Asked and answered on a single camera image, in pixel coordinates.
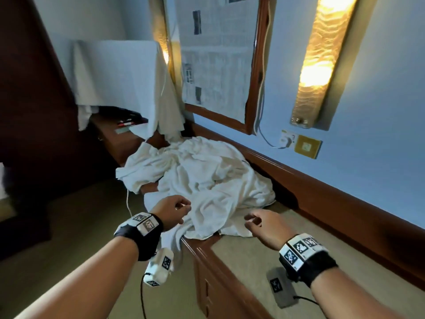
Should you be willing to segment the newspaper sheet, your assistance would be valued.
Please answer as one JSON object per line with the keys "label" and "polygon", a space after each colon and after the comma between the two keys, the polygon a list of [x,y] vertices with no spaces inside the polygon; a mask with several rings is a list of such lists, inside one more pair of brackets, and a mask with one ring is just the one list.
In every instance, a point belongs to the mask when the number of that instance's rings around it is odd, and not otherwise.
{"label": "newspaper sheet", "polygon": [[175,0],[175,6],[183,102],[244,123],[259,0]]}

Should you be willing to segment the narrow glowing wall lamp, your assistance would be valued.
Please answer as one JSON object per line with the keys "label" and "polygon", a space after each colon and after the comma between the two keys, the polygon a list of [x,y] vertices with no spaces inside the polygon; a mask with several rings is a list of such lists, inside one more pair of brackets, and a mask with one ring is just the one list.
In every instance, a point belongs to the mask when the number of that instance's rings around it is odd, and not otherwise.
{"label": "narrow glowing wall lamp", "polygon": [[163,57],[171,75],[171,79],[176,84],[176,75],[173,62],[173,51],[171,42],[171,30],[168,24],[165,0],[148,0],[151,14],[151,28],[153,39],[160,44]]}

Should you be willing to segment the person's left hand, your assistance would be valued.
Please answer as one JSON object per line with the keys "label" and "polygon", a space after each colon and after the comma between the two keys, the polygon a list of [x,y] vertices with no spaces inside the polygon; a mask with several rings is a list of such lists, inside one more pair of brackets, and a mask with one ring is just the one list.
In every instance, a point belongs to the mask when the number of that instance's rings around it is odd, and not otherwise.
{"label": "person's left hand", "polygon": [[174,206],[175,201],[173,197],[183,197],[180,195],[168,196],[161,199],[150,211],[162,223],[162,232],[167,232],[173,229],[178,224],[175,223]]}

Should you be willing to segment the wooden framed mirror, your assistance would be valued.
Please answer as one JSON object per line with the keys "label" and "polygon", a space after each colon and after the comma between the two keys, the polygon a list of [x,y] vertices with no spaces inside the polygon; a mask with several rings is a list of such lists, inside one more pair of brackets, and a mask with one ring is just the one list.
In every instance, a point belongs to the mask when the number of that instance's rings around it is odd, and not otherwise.
{"label": "wooden framed mirror", "polygon": [[249,95],[246,102],[245,122],[241,123],[235,119],[228,118],[219,113],[209,111],[205,108],[195,105],[185,104],[185,109],[188,112],[205,117],[216,123],[220,123],[234,130],[238,130],[244,134],[251,135],[254,131],[254,122],[258,112],[258,102],[263,86],[265,68],[264,55],[265,43],[267,39],[268,29],[270,26],[270,0],[259,0],[256,38],[254,43],[254,53],[252,59],[252,72],[249,85]]}

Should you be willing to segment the black object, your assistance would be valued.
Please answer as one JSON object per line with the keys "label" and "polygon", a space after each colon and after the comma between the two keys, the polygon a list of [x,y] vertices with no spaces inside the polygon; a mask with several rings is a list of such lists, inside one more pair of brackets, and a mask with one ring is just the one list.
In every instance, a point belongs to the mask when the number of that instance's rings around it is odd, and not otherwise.
{"label": "black object", "polygon": [[135,124],[148,123],[148,119],[144,118],[140,113],[126,110],[119,107],[100,106],[99,114],[102,117],[116,121],[118,124],[130,123],[130,122],[133,122]]}

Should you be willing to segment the person's right hand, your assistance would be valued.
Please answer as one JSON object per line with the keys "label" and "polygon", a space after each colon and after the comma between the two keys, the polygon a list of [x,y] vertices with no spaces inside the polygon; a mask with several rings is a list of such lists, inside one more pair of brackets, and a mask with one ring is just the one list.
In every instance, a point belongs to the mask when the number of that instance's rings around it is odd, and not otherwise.
{"label": "person's right hand", "polygon": [[262,233],[252,233],[263,245],[280,251],[281,248],[293,237],[297,235],[283,219],[283,217],[266,209],[255,209],[244,216],[245,222],[262,222]]}

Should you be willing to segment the wooden desk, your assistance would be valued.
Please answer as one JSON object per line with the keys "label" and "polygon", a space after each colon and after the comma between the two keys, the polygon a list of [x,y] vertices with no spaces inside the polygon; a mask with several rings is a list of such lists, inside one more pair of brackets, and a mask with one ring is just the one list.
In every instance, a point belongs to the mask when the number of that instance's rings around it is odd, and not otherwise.
{"label": "wooden desk", "polygon": [[[183,134],[235,146],[272,179],[279,203],[327,231],[325,238],[337,239],[332,251],[340,265],[405,318],[425,319],[424,229],[194,122],[185,123]],[[193,254],[196,298],[205,319],[272,319],[212,250],[225,240],[218,235],[205,243],[183,239]]]}

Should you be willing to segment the person's left forearm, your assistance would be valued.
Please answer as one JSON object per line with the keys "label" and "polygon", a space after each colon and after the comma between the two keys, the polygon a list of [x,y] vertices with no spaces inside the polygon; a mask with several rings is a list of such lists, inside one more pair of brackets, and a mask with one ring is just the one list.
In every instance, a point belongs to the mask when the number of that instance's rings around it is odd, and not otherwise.
{"label": "person's left forearm", "polygon": [[134,241],[115,237],[14,319],[107,319],[138,257]]}

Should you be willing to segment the large glowing wall lamp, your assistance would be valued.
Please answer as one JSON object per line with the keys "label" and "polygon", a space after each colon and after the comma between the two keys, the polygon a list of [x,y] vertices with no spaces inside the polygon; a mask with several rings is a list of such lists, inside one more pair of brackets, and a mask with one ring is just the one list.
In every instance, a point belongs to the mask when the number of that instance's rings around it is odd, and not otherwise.
{"label": "large glowing wall lamp", "polygon": [[290,123],[328,131],[378,0],[318,0]]}

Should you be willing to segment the person's right forearm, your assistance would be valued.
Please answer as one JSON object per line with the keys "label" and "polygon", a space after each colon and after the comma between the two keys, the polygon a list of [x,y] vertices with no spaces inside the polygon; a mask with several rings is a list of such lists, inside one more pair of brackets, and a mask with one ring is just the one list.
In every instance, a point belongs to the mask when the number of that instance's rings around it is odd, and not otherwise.
{"label": "person's right forearm", "polygon": [[425,291],[394,274],[352,279],[340,268],[319,274],[310,289],[327,319],[425,319]]}

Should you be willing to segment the dark wooden wardrobe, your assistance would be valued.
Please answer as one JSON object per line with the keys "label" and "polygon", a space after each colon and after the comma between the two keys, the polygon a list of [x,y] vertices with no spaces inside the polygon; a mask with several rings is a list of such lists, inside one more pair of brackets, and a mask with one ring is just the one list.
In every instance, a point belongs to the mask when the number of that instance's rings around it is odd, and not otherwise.
{"label": "dark wooden wardrobe", "polygon": [[33,0],[0,0],[0,162],[16,215],[0,261],[51,239],[48,203],[111,178],[116,163],[77,107]]}

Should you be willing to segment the white paper sheet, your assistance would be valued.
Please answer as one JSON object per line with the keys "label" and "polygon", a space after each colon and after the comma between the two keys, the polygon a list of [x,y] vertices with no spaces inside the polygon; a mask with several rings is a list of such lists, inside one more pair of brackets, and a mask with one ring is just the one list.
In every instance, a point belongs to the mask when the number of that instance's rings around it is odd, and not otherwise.
{"label": "white paper sheet", "polygon": [[129,131],[144,140],[148,140],[157,131],[157,123],[137,124],[129,127]]}

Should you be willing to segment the gold wall switch plate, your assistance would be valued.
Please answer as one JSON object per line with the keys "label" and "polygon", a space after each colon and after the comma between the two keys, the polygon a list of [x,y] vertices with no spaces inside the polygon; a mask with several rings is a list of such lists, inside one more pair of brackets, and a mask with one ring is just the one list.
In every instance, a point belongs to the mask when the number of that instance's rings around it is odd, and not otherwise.
{"label": "gold wall switch plate", "polygon": [[313,139],[304,135],[298,135],[295,142],[294,151],[297,154],[315,160],[317,159],[322,143],[322,140]]}

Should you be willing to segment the white charger plug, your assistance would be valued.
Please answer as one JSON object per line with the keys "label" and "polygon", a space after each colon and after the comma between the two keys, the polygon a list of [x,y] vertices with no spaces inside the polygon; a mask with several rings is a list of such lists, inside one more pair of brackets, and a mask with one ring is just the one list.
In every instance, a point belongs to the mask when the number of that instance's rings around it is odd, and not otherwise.
{"label": "white charger plug", "polygon": [[295,144],[298,139],[298,134],[289,130],[282,130],[279,139],[279,149],[291,149],[295,148]]}

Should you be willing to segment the draped white cloth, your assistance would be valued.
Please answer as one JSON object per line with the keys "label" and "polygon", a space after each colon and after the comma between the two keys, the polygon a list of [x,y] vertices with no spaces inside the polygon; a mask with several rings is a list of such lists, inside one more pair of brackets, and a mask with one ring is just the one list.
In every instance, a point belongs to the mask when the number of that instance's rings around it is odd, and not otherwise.
{"label": "draped white cloth", "polygon": [[157,123],[166,140],[180,140],[184,117],[158,42],[78,41],[73,56],[80,130],[95,107],[113,106]]}

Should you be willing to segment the crumpled white bed sheet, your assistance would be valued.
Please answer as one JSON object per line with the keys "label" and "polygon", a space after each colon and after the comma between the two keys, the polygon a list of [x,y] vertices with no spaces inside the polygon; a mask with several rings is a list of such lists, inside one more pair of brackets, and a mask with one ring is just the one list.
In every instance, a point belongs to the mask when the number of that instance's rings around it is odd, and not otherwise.
{"label": "crumpled white bed sheet", "polygon": [[173,238],[205,240],[219,232],[251,237],[243,217],[275,202],[272,181],[260,175],[231,144],[192,137],[156,149],[144,142],[129,156],[116,178],[133,193],[158,183],[164,196],[181,195],[191,202],[184,224]]}

